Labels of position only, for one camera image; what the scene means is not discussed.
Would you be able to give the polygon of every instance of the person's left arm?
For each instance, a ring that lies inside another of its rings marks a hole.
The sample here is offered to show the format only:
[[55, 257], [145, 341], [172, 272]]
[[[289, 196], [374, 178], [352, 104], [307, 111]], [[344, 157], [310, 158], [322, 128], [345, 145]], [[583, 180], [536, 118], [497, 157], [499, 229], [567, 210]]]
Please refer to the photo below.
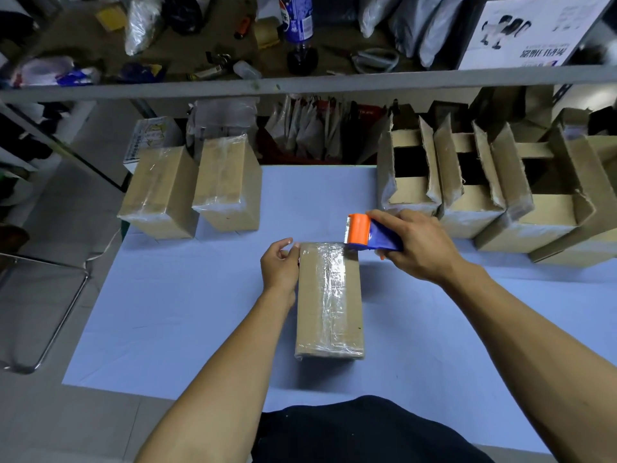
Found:
[[268, 248], [261, 259], [262, 295], [158, 423], [136, 463], [246, 463], [276, 343], [296, 301], [300, 248], [282, 250], [291, 241]]

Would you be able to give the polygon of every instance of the white table surface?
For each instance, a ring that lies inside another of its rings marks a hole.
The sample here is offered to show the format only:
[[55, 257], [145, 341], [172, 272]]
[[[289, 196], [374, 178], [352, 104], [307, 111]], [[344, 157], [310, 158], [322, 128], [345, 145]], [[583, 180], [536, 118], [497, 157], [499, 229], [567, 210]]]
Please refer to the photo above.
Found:
[[[352, 212], [376, 206], [374, 167], [265, 166], [261, 227], [154, 241], [131, 227], [64, 377], [68, 385], [175, 399], [250, 310], [259, 258], [284, 237], [341, 241]], [[578, 270], [518, 254], [476, 252], [514, 295], [617, 364], [617, 264]], [[443, 291], [372, 252], [360, 253], [366, 358], [294, 358], [291, 311], [265, 411], [379, 395], [446, 424], [473, 443], [547, 449], [501, 381], [473, 329]]]

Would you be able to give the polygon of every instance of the metal shelf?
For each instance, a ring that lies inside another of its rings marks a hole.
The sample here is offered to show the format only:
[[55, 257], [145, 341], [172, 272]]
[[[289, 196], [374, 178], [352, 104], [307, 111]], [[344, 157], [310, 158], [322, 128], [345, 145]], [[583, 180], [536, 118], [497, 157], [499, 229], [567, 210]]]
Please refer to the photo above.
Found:
[[31, 87], [0, 91], [6, 104], [63, 100], [157, 99], [286, 93], [327, 93], [422, 89], [439, 87], [528, 86], [598, 84], [617, 82], [617, 67], [572, 66], [473, 69], [464, 71], [412, 71], [377, 75], [279, 77], [259, 80], [219, 80], [149, 85], [83, 87]]

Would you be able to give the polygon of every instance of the person's left hand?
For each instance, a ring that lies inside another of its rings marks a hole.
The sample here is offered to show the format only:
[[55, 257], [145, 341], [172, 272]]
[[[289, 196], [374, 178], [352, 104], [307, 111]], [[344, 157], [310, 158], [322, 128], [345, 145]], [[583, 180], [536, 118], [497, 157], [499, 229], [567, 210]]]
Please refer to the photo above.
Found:
[[292, 241], [289, 238], [274, 242], [261, 259], [264, 292], [280, 292], [288, 299], [289, 307], [296, 302], [296, 284], [300, 272], [300, 244], [295, 243], [289, 252], [283, 250]]

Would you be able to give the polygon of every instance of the hand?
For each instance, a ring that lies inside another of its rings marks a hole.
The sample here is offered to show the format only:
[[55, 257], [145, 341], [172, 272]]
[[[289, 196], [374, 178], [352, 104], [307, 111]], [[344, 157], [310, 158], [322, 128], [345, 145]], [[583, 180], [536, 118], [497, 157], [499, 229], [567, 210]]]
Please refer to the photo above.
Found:
[[295, 243], [289, 252], [283, 250], [292, 241], [289, 238], [274, 242], [261, 259], [264, 292], [275, 291], [286, 295], [289, 307], [296, 302], [296, 284], [300, 272], [300, 244]]
[[383, 211], [368, 211], [369, 217], [396, 232], [403, 241], [402, 252], [378, 250], [397, 268], [420, 280], [443, 285], [472, 265], [454, 246], [435, 217], [404, 209], [397, 216]]

